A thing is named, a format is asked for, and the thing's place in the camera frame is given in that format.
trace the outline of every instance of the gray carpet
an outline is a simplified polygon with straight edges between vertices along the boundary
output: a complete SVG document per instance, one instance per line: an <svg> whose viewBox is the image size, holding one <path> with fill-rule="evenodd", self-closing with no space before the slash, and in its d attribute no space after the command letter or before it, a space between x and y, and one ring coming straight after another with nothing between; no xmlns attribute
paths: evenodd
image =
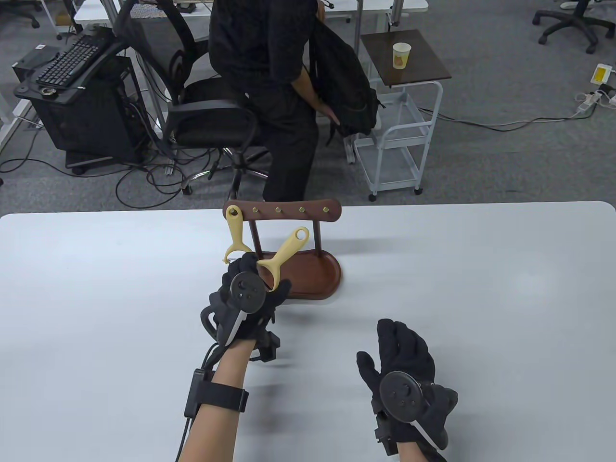
<svg viewBox="0 0 616 462"><path fill-rule="evenodd" d="M593 88L589 80L596 64L614 64L616 43L598 31L601 42L597 52L586 55L584 36L568 29L552 35L546 46L537 44L542 29L552 20L533 26L534 12L557 7L558 3L550 0L470 0L461 4L433 0L428 12L406 18L402 27L419 28L453 75L444 82L442 113L484 123L571 115L577 107L576 93ZM591 14L614 16L599 9ZM14 84L10 64L39 42L55 42L41 23L41 29L33 31L25 21L0 18L3 94L10 95ZM331 26L351 41L353 24L335 20ZM373 27L367 18L364 30ZM195 78L210 74L207 63L195 70ZM612 77L611 83L616 84L616 78ZM428 97L418 94L416 100L427 103ZM24 125L7 144L0 161L25 154L34 132L24 130ZM507 134L439 121L424 173L424 193L416 197L408 190L383 192L376 204L604 200L616 205L615 126L616 111L605 108L598 108L588 120L533 124ZM368 204L369 191L360 165L346 164L339 140L324 147L325 132L307 198L335 197L344 205ZM63 153L54 148L45 132L39 134L32 157L59 167L64 162ZM187 172L202 165L195 162ZM115 198L119 175L71 178L28 163L16 172L2 174L2 178L0 216L126 209ZM158 178L166 180L163 175ZM219 207L229 182L227 173L218 174L209 183L195 183L192 196L179 195L161 208ZM257 179L247 179L241 196L258 199L261 189ZM139 206L165 199L141 173L131 175L120 194Z"/></svg>

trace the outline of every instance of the cart wheel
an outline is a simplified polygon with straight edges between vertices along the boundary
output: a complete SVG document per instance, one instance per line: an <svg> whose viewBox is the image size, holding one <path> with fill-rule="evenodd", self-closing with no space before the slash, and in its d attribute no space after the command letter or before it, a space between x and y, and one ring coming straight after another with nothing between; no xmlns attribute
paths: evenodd
<svg viewBox="0 0 616 462"><path fill-rule="evenodd" d="M85 172L87 172L87 167L73 167L73 168L71 168L71 173L73 175L81 176Z"/></svg>

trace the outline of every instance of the wooden key rack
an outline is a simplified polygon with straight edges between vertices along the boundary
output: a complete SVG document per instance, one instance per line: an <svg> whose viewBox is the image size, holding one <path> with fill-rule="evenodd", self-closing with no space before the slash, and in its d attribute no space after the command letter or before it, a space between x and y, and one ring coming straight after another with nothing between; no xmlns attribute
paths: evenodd
<svg viewBox="0 0 616 462"><path fill-rule="evenodd" d="M334 222L342 214L342 206L335 199L302 202L250 202L229 200L222 208L225 216L230 205L241 211L243 221L248 221L253 237L254 252L259 259L270 259L276 252L263 251L257 230L261 220L312 221L315 248L297 252L280 267L281 279L293 284L290 299L323 300L330 297L342 279L338 260L321 247L321 221ZM259 268L259 274L271 287L274 279L270 272Z"/></svg>

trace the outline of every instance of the white metal cart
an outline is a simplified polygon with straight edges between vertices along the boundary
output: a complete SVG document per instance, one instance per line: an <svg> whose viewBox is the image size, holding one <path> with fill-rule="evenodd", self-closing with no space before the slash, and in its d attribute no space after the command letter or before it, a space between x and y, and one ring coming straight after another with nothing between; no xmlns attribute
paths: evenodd
<svg viewBox="0 0 616 462"><path fill-rule="evenodd" d="M361 39L371 59L370 83L375 88L382 83L400 91L378 95L385 108L379 108L378 122L368 137L346 140L347 158L350 162L359 159L371 191L370 201L376 200L379 191L400 188L413 187L419 195L423 191L421 178L443 96L438 80L451 75L418 30L366 34ZM412 46L403 70L392 66L392 46L397 42ZM372 66L378 71L378 77L371 78ZM431 116L424 117L408 91L418 86L436 89ZM423 146L419 165L409 151L412 146Z"/></svg>
<svg viewBox="0 0 616 462"><path fill-rule="evenodd" d="M432 117L425 120L419 112L407 87L418 85L435 85L437 96ZM370 201L376 200L379 191L414 187L415 194L419 195L423 189L421 176L426 166L426 158L430 149L430 140L434 133L440 101L443 96L443 87L437 81L420 82L398 85L402 91L379 95L379 99L386 106L379 109L381 116L381 129L372 130L369 137L355 139L354 152L359 159L371 194ZM389 125L391 113L395 113L396 122ZM423 145L423 154L419 167L409 151L411 146Z"/></svg>

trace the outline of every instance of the wooden base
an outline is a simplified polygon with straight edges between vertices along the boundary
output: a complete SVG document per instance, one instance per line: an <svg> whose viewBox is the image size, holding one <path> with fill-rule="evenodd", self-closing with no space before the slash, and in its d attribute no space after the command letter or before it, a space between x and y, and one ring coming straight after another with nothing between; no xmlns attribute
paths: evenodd
<svg viewBox="0 0 616 462"><path fill-rule="evenodd" d="M264 259L272 258L276 252L263 252ZM259 275L271 287L274 278L270 272L259 267ZM321 250L304 250L296 253L280 267L280 280L290 279L293 286L288 298L302 300L324 300L333 295L342 279L340 263L332 254Z"/></svg>

